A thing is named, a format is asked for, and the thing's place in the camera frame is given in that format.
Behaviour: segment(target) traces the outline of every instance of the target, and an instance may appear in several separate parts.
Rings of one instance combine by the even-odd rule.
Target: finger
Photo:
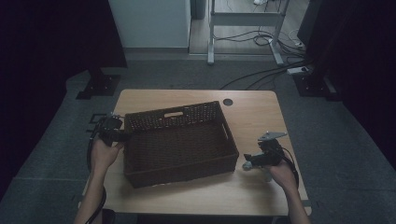
[[[120,150],[120,149],[122,149],[122,148],[124,147],[124,143],[118,142],[114,147],[115,147],[116,149]]]

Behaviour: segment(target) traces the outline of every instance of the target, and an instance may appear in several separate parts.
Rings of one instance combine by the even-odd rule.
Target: person's right hand
[[[297,189],[297,183],[294,174],[291,171],[287,162],[282,160],[277,166],[265,166],[271,173],[275,182],[282,187],[282,189]]]

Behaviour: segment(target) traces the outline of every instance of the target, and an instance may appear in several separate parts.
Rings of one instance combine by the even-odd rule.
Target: handheld controller
[[[244,170],[248,171],[253,167],[263,167],[266,165],[277,166],[282,160],[284,160],[293,172],[298,188],[299,176],[297,169],[295,168],[294,162],[286,157],[285,152],[283,151],[285,148],[283,148],[276,140],[278,137],[282,137],[285,135],[287,134],[270,132],[265,133],[262,137],[258,139],[258,145],[262,151],[255,155],[244,154],[247,161],[243,164],[242,167],[244,168]]]

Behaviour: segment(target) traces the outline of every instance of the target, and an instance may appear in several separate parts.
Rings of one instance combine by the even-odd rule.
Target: hand
[[[92,146],[91,170],[105,172],[113,164],[123,148],[123,143],[117,143],[114,147],[108,147],[101,139],[96,140]]]
[[[282,187],[283,190],[297,189],[297,183],[293,172],[287,162],[282,160],[277,166],[265,166],[271,173],[275,182]]]

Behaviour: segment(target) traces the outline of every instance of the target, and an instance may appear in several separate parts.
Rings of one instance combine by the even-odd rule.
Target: dark brown basket
[[[235,170],[239,153],[219,102],[125,115],[124,174],[142,188]]]

